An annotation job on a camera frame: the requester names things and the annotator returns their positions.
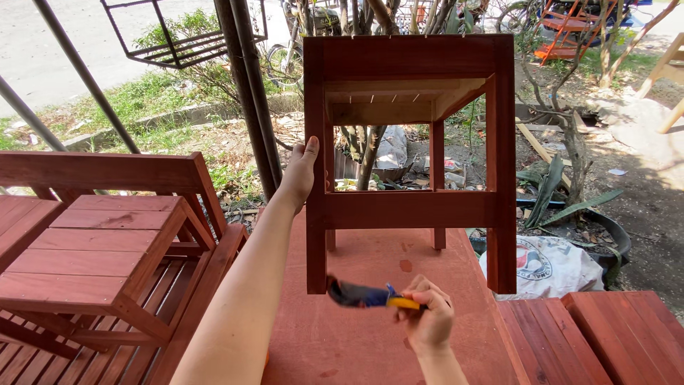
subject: yellow brush handle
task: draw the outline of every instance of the yellow brush handle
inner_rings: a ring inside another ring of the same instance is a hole
[[[387,300],[387,306],[396,306],[398,308],[407,308],[418,310],[421,308],[421,304],[408,298],[403,297],[391,297]]]

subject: printed logo on sack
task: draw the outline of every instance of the printed logo on sack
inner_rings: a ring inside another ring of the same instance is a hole
[[[551,277],[553,268],[549,259],[531,243],[518,239],[516,251],[516,272],[520,278],[539,281]]]

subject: metal pole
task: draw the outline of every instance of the metal pole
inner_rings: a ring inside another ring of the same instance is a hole
[[[79,56],[76,48],[74,48],[71,40],[69,40],[64,28],[62,28],[62,25],[57,20],[55,13],[52,12],[52,9],[48,5],[47,1],[34,0],[34,4],[36,5],[36,8],[38,8],[40,14],[43,16],[43,19],[45,19],[45,23],[47,23],[48,27],[50,27],[50,30],[57,38],[57,41],[62,47],[62,51],[64,51],[66,56],[69,58],[69,61],[71,61],[71,65],[73,65],[74,69],[76,69],[76,72],[79,73],[81,79],[85,83],[85,86],[88,87],[88,90],[92,94],[93,99],[95,99],[95,101],[100,105],[102,112],[105,113],[105,116],[109,119],[111,125],[124,141],[126,147],[129,148],[131,153],[140,153],[140,150],[137,148],[137,146],[135,146],[135,142],[133,142],[133,139],[126,131],[126,128],[121,123],[121,120],[119,120],[119,117],[116,115],[116,112],[114,112],[114,109],[111,107],[107,101],[107,98],[102,93],[102,90],[90,74],[86,64],[81,59],[81,56]]]
[[[254,100],[252,99],[247,69],[245,68],[245,62],[242,60],[242,48],[240,47],[237,30],[235,29],[233,10],[229,0],[215,0],[214,5],[216,6],[216,15],[221,22],[221,30],[226,38],[233,80],[235,81],[235,88],[237,89],[237,97],[242,106],[242,114],[245,117],[250,142],[252,142],[254,160],[256,160],[256,167],[259,170],[259,179],[261,180],[263,192],[268,201],[273,197],[273,194],[275,194],[277,186],[273,174],[271,174],[268,153],[266,152],[261,128],[259,127],[257,110],[254,107]]]
[[[12,108],[14,108],[14,111],[16,111],[16,113],[34,129],[36,134],[38,134],[53,151],[68,151],[62,142],[60,142],[60,140],[45,127],[36,114],[31,111],[31,108],[19,98],[19,95],[12,90],[2,76],[0,76],[0,94],[2,94],[2,97],[5,98]]]
[[[240,38],[240,45],[242,46],[247,76],[250,80],[250,87],[252,88],[252,98],[254,99],[256,116],[259,118],[259,125],[261,126],[263,143],[266,146],[271,173],[276,182],[276,187],[278,187],[282,180],[282,169],[280,168],[280,157],[278,156],[278,148],[276,147],[276,136],[273,133],[273,126],[271,125],[271,115],[268,110],[266,91],[263,88],[263,80],[261,79],[259,55],[257,53],[257,47],[254,45],[250,11],[247,9],[246,0],[231,0],[231,7],[233,8],[237,35]]]

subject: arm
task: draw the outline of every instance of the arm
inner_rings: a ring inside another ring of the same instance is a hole
[[[172,384],[258,384],[276,318],[294,216],[313,185],[314,136],[292,153],[280,188],[216,290]]]
[[[427,310],[398,309],[396,322],[404,322],[408,342],[418,357],[427,385],[467,385],[461,366],[449,345],[453,323],[451,299],[418,274],[402,295],[427,305]]]

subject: hand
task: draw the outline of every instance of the hand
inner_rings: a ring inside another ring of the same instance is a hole
[[[408,342],[416,355],[421,357],[451,351],[451,298],[422,274],[413,279],[402,295],[427,305],[427,310],[399,308],[394,314],[395,322],[405,322]]]
[[[285,169],[280,187],[276,192],[279,199],[284,199],[293,205],[295,215],[302,210],[304,201],[311,192],[313,186],[313,163],[318,156],[318,138],[312,136],[306,144],[296,145],[292,150],[290,163]]]

